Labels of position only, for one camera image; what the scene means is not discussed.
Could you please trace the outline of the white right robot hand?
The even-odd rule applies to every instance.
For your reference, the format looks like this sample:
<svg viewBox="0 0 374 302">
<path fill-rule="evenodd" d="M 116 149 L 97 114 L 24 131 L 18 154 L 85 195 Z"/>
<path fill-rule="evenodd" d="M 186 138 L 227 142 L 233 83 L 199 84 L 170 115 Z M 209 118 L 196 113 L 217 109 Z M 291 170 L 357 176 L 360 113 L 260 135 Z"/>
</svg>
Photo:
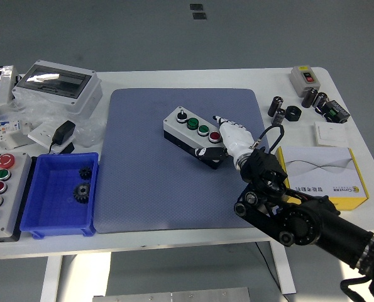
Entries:
<svg viewBox="0 0 374 302">
<path fill-rule="evenodd" d="M 252 134 L 243 126 L 220 116 L 213 116 L 219 124 L 219 132 L 224 147 L 205 147 L 192 149 L 192 155 L 201 160 L 221 160 L 226 155 L 233 158 L 236 170 L 240 170 L 243 162 L 253 152 L 255 140 Z"/>
</svg>

